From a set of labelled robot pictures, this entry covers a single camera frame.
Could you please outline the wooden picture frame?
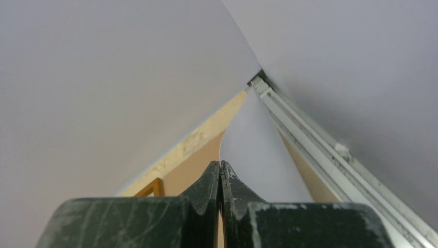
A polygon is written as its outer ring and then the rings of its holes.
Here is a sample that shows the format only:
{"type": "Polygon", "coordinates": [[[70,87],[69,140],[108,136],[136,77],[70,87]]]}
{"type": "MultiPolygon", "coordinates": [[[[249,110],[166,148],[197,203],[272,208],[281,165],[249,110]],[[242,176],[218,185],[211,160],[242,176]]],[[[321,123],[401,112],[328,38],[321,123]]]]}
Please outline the wooden picture frame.
{"type": "Polygon", "coordinates": [[[161,178],[155,178],[143,189],[137,192],[134,197],[162,197],[165,196],[164,184],[161,178]]]}

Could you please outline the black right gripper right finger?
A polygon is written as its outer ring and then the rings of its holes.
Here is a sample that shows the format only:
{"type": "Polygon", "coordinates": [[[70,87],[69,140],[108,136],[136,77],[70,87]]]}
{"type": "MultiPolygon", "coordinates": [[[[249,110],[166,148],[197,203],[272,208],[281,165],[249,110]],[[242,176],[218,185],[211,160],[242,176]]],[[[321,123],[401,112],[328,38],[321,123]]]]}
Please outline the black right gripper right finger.
{"type": "Polygon", "coordinates": [[[367,205],[269,203],[221,162],[225,247],[391,247],[380,217],[367,205]]]}

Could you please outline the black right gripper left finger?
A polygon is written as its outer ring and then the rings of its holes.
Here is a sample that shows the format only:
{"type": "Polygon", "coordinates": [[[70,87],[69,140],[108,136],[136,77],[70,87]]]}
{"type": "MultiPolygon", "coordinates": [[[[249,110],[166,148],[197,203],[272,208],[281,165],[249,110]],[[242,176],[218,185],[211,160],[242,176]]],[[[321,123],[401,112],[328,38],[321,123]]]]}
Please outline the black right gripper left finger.
{"type": "Polygon", "coordinates": [[[216,247],[219,179],[212,161],[178,196],[70,199],[37,247],[216,247]]]}

